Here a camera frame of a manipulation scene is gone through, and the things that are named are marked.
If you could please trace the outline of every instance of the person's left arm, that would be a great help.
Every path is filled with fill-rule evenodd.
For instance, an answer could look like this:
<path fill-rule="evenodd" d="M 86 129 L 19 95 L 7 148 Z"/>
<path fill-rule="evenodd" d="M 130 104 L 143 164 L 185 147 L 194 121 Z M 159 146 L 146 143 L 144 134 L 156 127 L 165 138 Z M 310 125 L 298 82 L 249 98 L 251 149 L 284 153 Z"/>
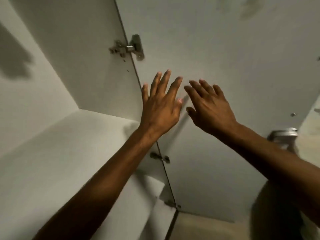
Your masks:
<path fill-rule="evenodd" d="M 166 88 L 171 71 L 158 72 L 142 88 L 139 128 L 105 165 L 36 234 L 34 240 L 90 239 L 105 220 L 129 177 L 160 136 L 178 121 L 182 100 L 175 100 L 182 77 Z"/>

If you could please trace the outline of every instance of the finger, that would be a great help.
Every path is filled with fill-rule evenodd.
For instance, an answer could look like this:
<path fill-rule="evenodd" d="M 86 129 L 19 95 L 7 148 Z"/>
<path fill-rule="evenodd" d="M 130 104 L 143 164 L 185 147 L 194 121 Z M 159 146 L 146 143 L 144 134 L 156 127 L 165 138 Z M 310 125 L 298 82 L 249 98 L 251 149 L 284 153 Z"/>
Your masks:
<path fill-rule="evenodd" d="M 196 117 L 197 117 L 197 112 L 194 108 L 192 107 L 186 107 L 186 111 L 190 118 L 192 119 L 193 123 L 196 124 Z"/>
<path fill-rule="evenodd" d="M 226 100 L 226 97 L 224 96 L 223 91 L 218 85 L 214 84 L 212 87 L 214 88 L 214 91 L 216 92 L 218 98 Z"/>
<path fill-rule="evenodd" d="M 170 98 L 171 101 L 174 101 L 177 96 L 178 89 L 182 83 L 182 77 L 178 76 L 176 80 L 171 84 L 169 91 L 167 93 L 167 97 Z"/>
<path fill-rule="evenodd" d="M 145 103 L 148 101 L 149 96 L 148 96 L 148 84 L 145 83 L 142 86 L 142 104 L 145 105 Z"/>
<path fill-rule="evenodd" d="M 186 90 L 187 94 L 189 95 L 194 107 L 197 108 L 201 101 L 200 95 L 197 93 L 197 91 L 194 88 L 190 86 L 184 86 L 183 88 Z"/>
<path fill-rule="evenodd" d="M 198 82 L 190 80 L 189 83 L 201 97 L 208 95 L 208 92 Z"/>
<path fill-rule="evenodd" d="M 200 79 L 199 80 L 200 85 L 212 96 L 217 96 L 216 92 L 214 91 L 214 88 L 210 86 L 206 80 Z"/>
<path fill-rule="evenodd" d="M 167 86 L 168 86 L 168 82 L 169 82 L 169 79 L 170 79 L 170 76 L 171 76 L 171 70 L 167 70 L 164 73 L 164 75 L 163 75 L 163 77 L 162 77 L 162 79 L 161 79 L 161 81 L 160 81 L 160 83 L 158 85 L 157 93 L 165 94 Z"/>
<path fill-rule="evenodd" d="M 158 84 L 161 78 L 162 72 L 158 72 L 153 79 L 153 82 L 150 87 L 150 97 L 153 97 L 157 93 Z"/>
<path fill-rule="evenodd" d="M 181 108 L 182 108 L 182 98 L 178 99 L 175 104 L 174 104 L 174 108 L 172 111 L 173 116 L 177 119 L 177 122 L 179 121 L 180 118 L 180 112 L 181 112 Z"/>

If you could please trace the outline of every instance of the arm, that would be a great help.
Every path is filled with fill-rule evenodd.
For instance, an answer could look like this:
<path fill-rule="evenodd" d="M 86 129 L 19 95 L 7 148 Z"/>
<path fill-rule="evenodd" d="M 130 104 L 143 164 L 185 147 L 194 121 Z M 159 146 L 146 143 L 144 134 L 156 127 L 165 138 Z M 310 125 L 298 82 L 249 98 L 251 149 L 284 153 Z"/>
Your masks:
<path fill-rule="evenodd" d="M 194 109 L 187 107 L 187 112 L 194 124 L 286 190 L 298 208 L 320 226 L 320 169 L 239 124 L 219 86 L 204 80 L 190 84 L 185 90 Z"/>
<path fill-rule="evenodd" d="M 105 220 L 129 177 L 160 136 L 178 121 L 182 100 L 175 101 L 182 78 L 165 94 L 171 72 L 158 72 L 148 97 L 143 85 L 139 128 L 104 166 L 37 233 L 34 240 L 90 239 Z"/>

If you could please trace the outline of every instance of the forearm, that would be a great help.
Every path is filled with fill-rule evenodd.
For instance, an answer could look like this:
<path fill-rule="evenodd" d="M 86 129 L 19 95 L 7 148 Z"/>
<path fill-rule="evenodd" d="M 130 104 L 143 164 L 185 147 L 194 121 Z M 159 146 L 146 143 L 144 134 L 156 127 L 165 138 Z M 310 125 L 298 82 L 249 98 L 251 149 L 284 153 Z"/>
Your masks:
<path fill-rule="evenodd" d="M 34 239 L 90 239 L 129 177 L 155 143 L 135 131 L 118 152 L 38 232 Z"/>
<path fill-rule="evenodd" d="M 270 181 L 281 186 L 295 204 L 320 225 L 320 169 L 239 125 L 222 141 Z"/>

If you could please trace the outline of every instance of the hinge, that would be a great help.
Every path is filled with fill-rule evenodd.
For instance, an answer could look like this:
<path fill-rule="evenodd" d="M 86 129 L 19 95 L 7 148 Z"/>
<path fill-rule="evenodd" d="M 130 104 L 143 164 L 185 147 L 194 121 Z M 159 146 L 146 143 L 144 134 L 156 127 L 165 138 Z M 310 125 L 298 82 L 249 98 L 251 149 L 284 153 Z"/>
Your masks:
<path fill-rule="evenodd" d="M 115 46 L 109 48 L 109 50 L 111 54 L 119 54 L 122 58 L 126 56 L 126 53 L 134 53 L 137 55 L 137 60 L 144 59 L 141 38 L 138 34 L 131 37 L 129 45 L 122 43 L 120 40 L 115 40 Z"/>
<path fill-rule="evenodd" d="M 173 201 L 171 200 L 168 200 L 165 202 L 165 204 L 169 207 L 174 207 L 174 208 L 177 208 L 177 209 L 181 209 L 181 205 L 179 204 L 175 204 Z"/>
<path fill-rule="evenodd" d="M 155 152 L 151 152 L 150 153 L 150 157 L 156 160 L 161 160 L 164 161 L 165 163 L 169 164 L 170 163 L 170 158 L 168 156 L 162 157 L 161 155 L 155 153 Z"/>

